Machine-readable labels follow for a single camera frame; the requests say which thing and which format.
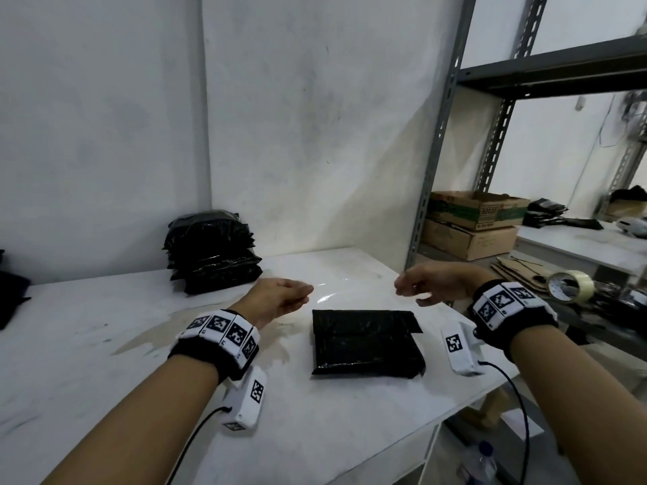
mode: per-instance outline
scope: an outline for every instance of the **tabletop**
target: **tabletop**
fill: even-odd
[[[612,269],[642,273],[647,265],[647,240],[625,235],[612,223],[600,223],[604,229],[519,226],[517,237]]]
[[[210,422],[187,453],[178,483],[325,484],[430,423],[440,423],[504,382],[493,368],[454,374],[440,334],[444,304],[420,308],[397,297],[396,273],[346,248],[263,260],[264,277],[315,285],[311,302],[261,332],[255,364],[268,375],[259,424],[251,436]],[[187,297],[166,270],[30,288],[0,334],[0,476],[12,485],[41,481],[79,440],[165,359],[192,315],[225,307],[250,287]],[[412,380],[315,378],[312,309],[411,310],[426,361]],[[486,360],[511,377],[503,353]],[[207,411],[222,399],[216,391]]]

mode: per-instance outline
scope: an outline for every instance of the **forearm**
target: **forearm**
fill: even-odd
[[[511,354],[583,483],[644,483],[647,412],[612,375],[552,326],[520,332]]]
[[[113,408],[43,485],[162,485],[218,386],[216,368],[174,356]]]

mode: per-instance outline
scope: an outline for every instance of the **metal shelf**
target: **metal shelf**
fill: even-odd
[[[458,84],[519,100],[647,88],[647,35],[461,70]]]

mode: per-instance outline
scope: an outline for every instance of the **water bottle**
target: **water bottle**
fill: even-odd
[[[493,447],[488,441],[471,446],[462,452],[458,476],[466,485],[492,483],[496,475],[496,463],[492,457]]]

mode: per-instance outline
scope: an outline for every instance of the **white wall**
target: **white wall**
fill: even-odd
[[[208,208],[198,0],[0,0],[0,248],[44,283],[164,268]]]
[[[519,21],[523,8],[516,1],[479,0],[463,67],[508,57],[518,22],[506,21],[514,17]],[[532,53],[632,35],[646,9],[647,0],[548,0]],[[518,101],[490,191],[549,197],[568,204],[573,215],[590,215],[624,151],[624,125],[619,123],[622,95],[613,101],[598,137],[612,98],[587,96],[580,112],[575,110],[577,96]],[[466,89],[456,94],[435,190],[472,188],[497,102]]]
[[[404,266],[462,0],[204,0],[214,207]]]

